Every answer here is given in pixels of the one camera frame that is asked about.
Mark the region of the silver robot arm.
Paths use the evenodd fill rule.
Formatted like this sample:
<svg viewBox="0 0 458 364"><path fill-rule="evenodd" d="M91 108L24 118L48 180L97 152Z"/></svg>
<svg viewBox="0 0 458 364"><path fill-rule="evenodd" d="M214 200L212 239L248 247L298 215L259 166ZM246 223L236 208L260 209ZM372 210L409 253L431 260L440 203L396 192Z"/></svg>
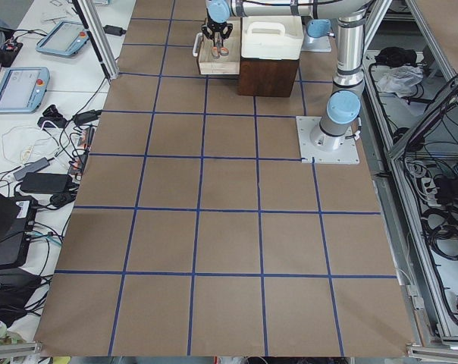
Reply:
<svg viewBox="0 0 458 364"><path fill-rule="evenodd" d="M337 69L326 112L309 134L312 145L337 151L360 111L364 87L362 57L367 1L207 1L207 21L202 31L220 55L228 38L231 17L241 24L241 56L271 61L299 58L306 36L325 36L326 23L337 21Z"/></svg>
<svg viewBox="0 0 458 364"><path fill-rule="evenodd" d="M318 39L327 36L331 32L329 19L311 19L306 25L306 35L309 38Z"/></svg>

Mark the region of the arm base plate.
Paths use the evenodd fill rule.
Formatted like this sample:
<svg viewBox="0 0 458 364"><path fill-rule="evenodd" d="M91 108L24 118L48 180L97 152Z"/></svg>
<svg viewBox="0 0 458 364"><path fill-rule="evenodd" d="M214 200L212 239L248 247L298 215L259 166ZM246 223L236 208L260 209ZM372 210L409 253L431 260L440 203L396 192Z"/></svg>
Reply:
<svg viewBox="0 0 458 364"><path fill-rule="evenodd" d="M302 52L319 52L329 53L331 52L331 44L328 36L322 36L319 38L312 38L308 34L304 35L303 44L301 47Z"/></svg>
<svg viewBox="0 0 458 364"><path fill-rule="evenodd" d="M296 117L302 163L325 165L358 165L359 154L351 126L343 136L332 137L320 128L321 117Z"/></svg>

